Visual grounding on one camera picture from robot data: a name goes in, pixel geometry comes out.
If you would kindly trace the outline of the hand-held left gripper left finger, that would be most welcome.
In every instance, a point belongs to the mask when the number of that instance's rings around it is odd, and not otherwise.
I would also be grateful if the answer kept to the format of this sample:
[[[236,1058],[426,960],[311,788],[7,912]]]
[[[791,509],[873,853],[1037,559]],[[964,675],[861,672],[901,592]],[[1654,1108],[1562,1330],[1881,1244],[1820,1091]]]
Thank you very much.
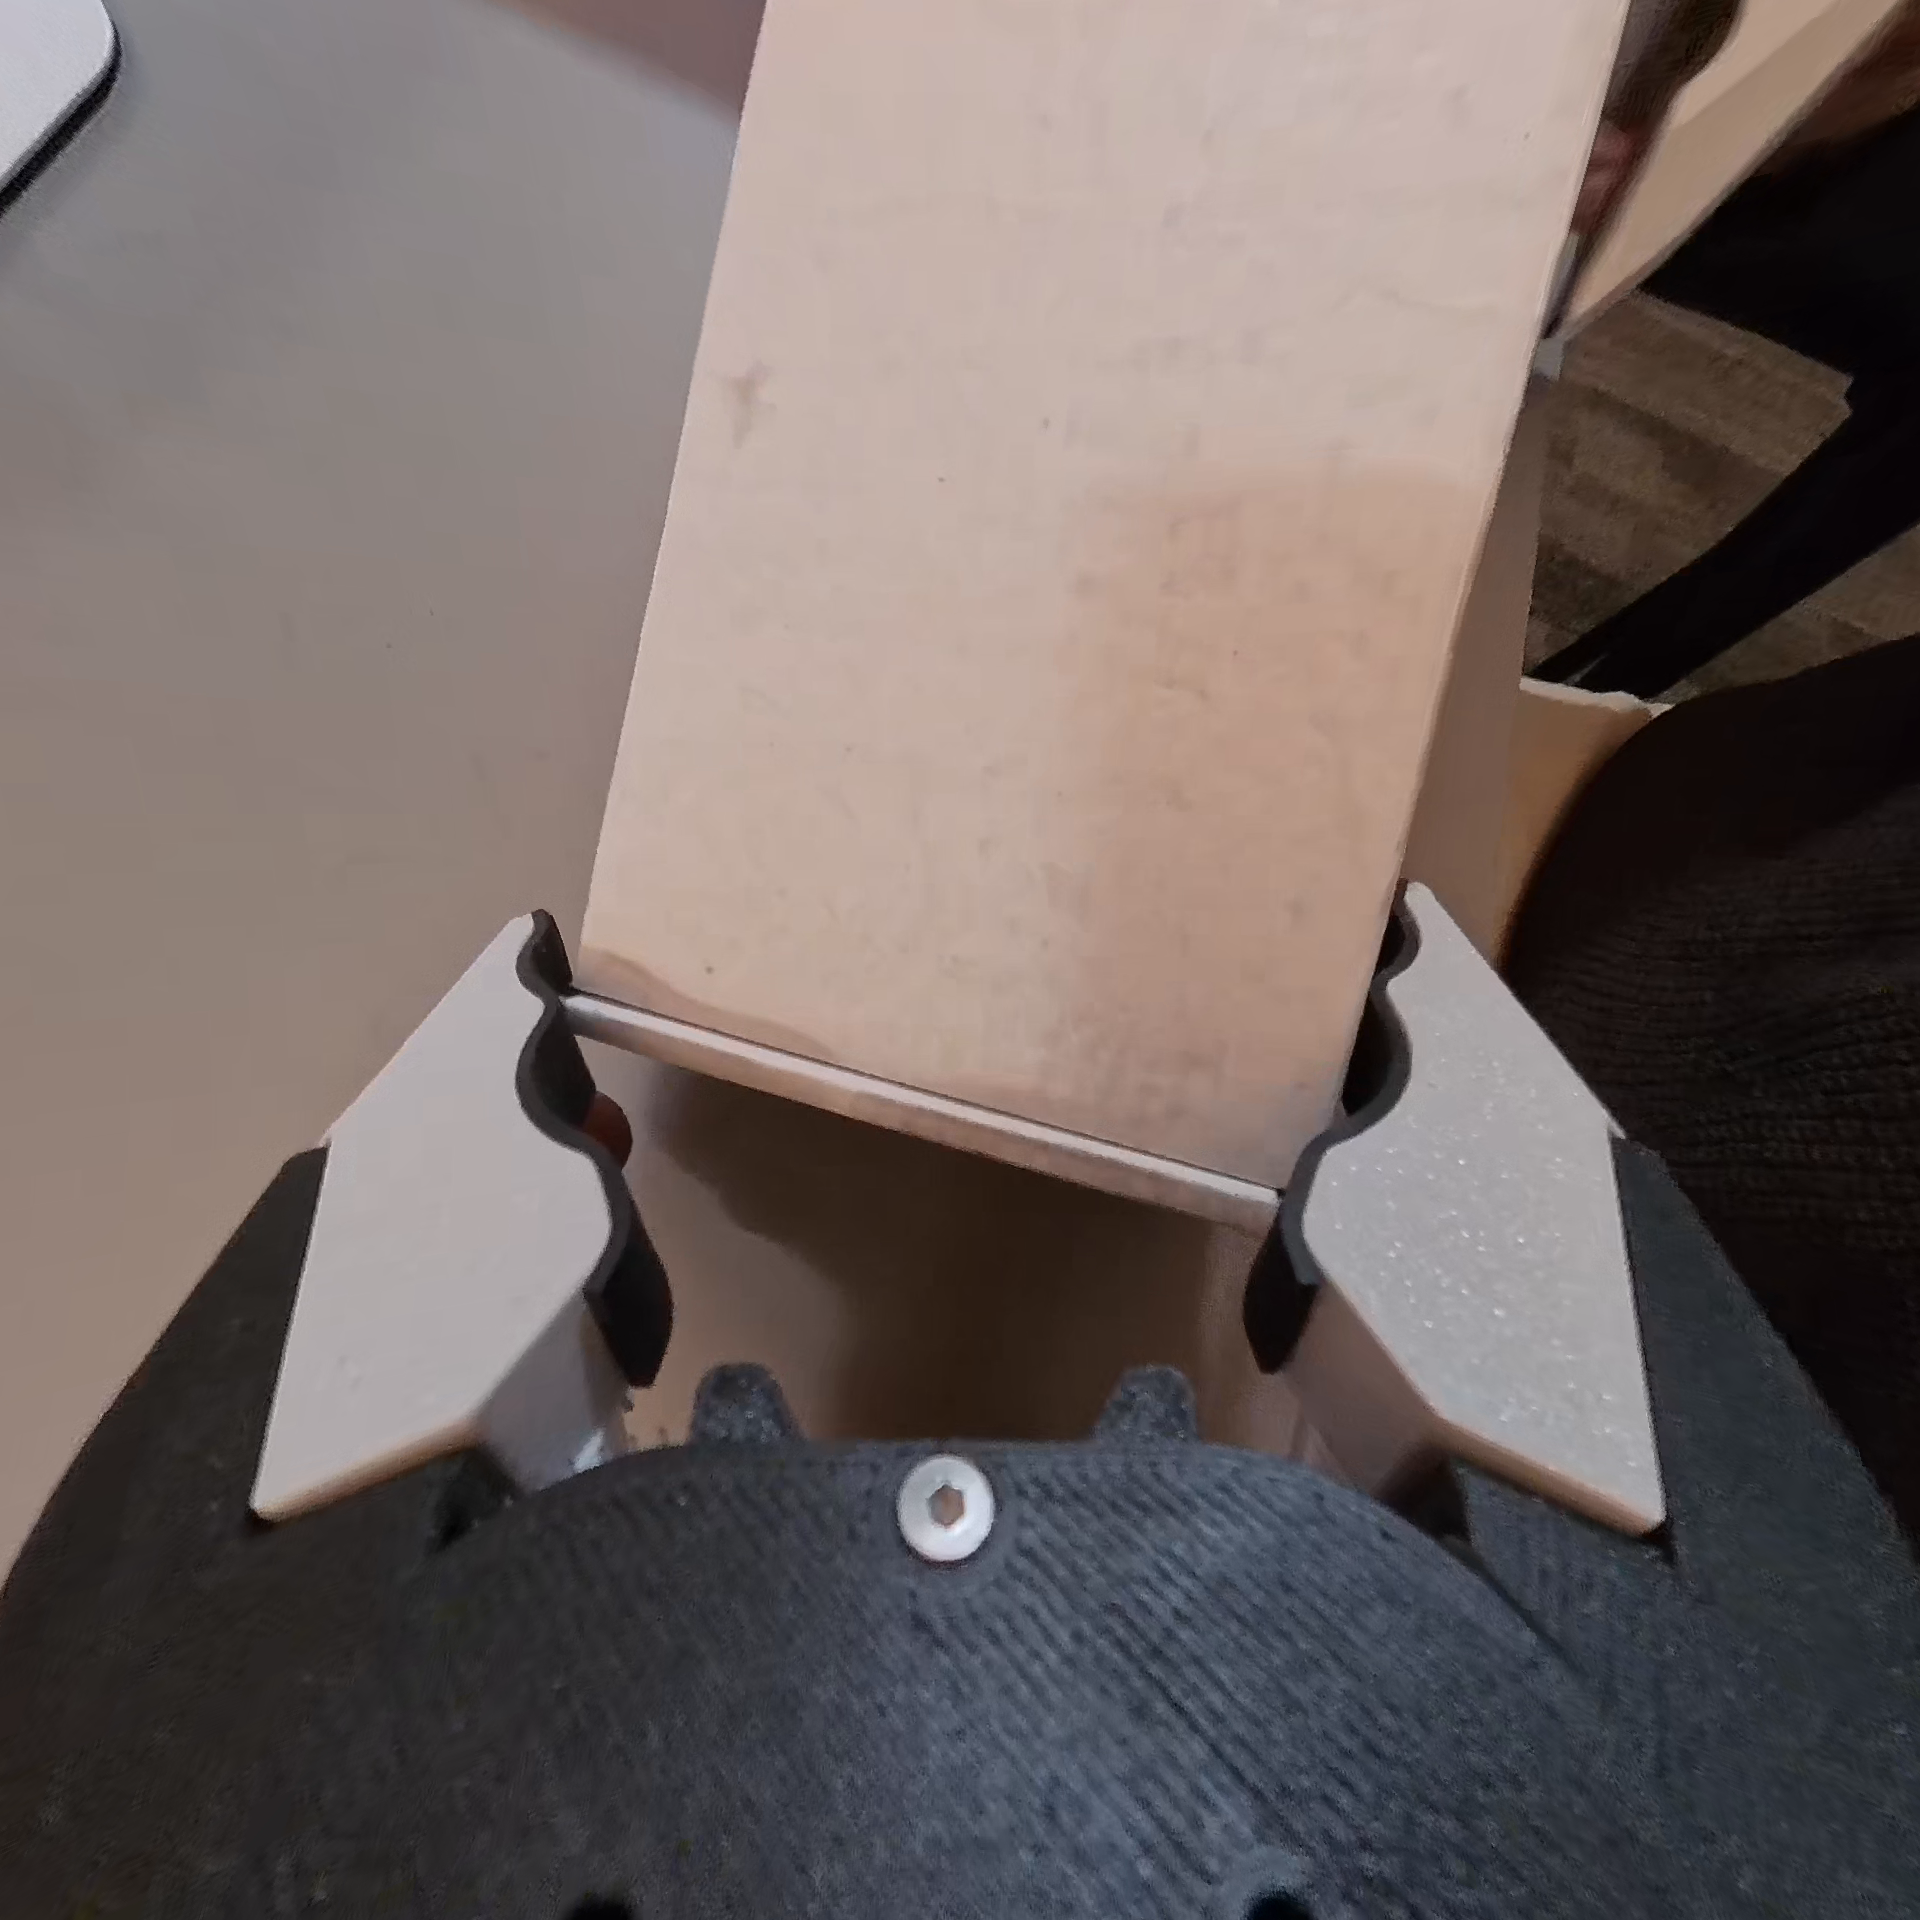
[[[515,1494],[636,1452],[670,1280],[535,909],[477,954],[330,1127],[252,1510],[285,1523],[481,1454]]]

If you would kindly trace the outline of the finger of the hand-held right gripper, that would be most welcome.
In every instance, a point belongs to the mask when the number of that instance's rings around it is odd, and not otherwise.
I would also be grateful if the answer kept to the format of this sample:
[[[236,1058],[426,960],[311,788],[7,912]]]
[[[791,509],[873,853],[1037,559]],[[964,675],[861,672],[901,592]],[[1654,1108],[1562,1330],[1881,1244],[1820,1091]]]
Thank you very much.
[[[1915,104],[1915,5],[1628,3],[1566,245],[1566,338],[1751,175]]]

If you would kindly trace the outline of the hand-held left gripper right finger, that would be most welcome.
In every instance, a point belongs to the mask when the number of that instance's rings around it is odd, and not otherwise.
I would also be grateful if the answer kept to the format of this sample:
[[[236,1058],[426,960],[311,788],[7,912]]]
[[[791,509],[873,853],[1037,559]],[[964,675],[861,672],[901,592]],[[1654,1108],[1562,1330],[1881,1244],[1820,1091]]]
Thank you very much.
[[[1391,908],[1350,1082],[1246,1277],[1257,1368],[1374,1498],[1463,1462],[1658,1532],[1620,1128],[1422,883]]]

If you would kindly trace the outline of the white cardboard mailer box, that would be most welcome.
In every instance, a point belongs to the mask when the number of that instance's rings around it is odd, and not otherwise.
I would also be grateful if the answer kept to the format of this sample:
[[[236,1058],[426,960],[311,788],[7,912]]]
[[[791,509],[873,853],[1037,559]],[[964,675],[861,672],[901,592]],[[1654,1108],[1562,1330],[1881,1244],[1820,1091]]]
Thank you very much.
[[[939,1452],[1182,1359],[1330,1470],[1243,1286],[1362,1100],[1622,18],[764,6],[573,947],[674,1067],[642,1446],[727,1359]]]

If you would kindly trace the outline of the person's dark clothing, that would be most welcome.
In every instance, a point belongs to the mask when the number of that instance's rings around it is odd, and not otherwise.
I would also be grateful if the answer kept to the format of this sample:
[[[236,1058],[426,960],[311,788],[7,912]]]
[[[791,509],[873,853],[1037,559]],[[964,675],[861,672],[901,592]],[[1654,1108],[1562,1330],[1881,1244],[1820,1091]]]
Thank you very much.
[[[1917,637],[1650,719],[1553,838],[1506,976],[1913,1509]]]

